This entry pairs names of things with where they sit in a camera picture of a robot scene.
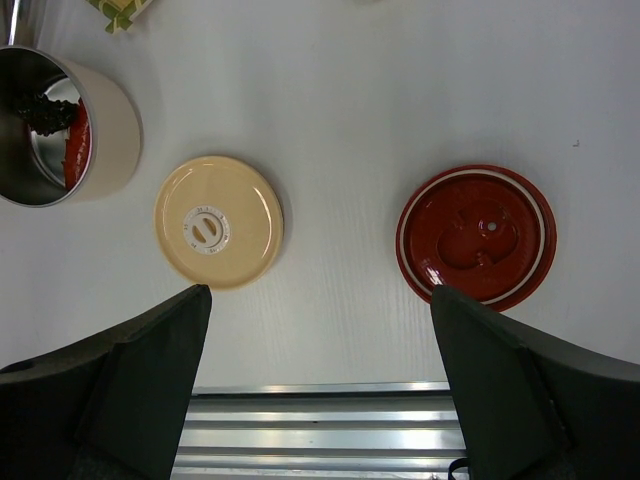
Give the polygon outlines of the black sea cucumber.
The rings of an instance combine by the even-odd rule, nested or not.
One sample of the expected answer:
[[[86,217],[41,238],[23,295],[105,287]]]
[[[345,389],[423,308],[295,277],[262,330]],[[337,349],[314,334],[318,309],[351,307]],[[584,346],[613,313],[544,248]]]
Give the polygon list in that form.
[[[17,97],[12,108],[32,132],[50,136],[70,128],[77,117],[79,105],[67,100],[51,100],[44,93],[31,93]]]

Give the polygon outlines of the red sausage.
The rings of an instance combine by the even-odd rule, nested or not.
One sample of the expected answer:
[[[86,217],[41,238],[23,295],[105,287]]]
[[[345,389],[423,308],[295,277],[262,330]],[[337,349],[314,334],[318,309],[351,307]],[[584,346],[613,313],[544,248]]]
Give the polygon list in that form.
[[[71,191],[84,175],[91,149],[89,115],[82,100],[79,100],[77,115],[69,127],[65,143],[63,173],[65,188]]]

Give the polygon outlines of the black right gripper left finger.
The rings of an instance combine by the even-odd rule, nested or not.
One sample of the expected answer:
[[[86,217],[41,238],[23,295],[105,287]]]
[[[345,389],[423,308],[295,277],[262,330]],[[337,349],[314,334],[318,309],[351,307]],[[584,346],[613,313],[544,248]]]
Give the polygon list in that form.
[[[1,370],[4,479],[167,479],[212,307],[195,285]]]

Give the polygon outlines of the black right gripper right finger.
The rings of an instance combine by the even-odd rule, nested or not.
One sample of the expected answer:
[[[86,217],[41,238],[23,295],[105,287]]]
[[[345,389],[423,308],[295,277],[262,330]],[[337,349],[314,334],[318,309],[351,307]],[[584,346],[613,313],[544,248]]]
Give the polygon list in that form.
[[[636,479],[639,367],[449,287],[431,315],[472,479]]]

